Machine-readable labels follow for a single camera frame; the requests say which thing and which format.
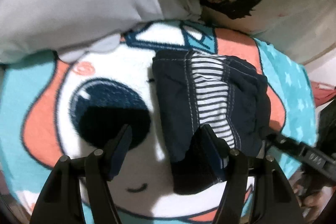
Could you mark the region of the navy striped pants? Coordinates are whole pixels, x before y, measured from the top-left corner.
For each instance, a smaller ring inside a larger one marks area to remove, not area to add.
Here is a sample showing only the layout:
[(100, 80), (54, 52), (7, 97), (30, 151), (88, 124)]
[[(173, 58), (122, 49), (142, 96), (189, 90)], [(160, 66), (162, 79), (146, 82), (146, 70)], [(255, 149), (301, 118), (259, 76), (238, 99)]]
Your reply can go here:
[(255, 157), (270, 121), (268, 81), (236, 56), (163, 50), (152, 71), (173, 189), (199, 193), (222, 181), (197, 130), (209, 125), (221, 143)]

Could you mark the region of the cartoon fleece blanket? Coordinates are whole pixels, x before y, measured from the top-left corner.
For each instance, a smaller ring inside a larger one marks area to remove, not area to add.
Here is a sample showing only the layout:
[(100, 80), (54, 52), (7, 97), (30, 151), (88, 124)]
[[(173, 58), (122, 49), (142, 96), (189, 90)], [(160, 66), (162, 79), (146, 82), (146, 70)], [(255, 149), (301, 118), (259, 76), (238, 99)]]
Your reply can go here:
[(136, 122), (137, 137), (119, 175), (109, 183), (123, 223), (210, 223), (225, 185), (193, 195), (173, 191), (151, 64), (160, 50), (237, 56), (268, 79), (270, 124), (313, 145), (315, 106), (302, 65), (274, 46), (227, 29), (188, 21), (148, 23), (107, 53), (67, 64), (51, 51), (5, 70), (1, 93), (1, 177), (29, 217), (62, 155), (90, 154), (120, 114)]

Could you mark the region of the plain white pillow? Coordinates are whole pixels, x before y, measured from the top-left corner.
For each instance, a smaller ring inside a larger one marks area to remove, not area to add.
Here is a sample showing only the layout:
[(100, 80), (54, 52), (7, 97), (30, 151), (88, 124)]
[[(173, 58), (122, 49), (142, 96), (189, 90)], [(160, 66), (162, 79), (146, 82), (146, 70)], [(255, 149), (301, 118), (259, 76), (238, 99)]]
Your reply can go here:
[(76, 59), (138, 24), (200, 16), (198, 0), (1, 0), (1, 63), (46, 49)]

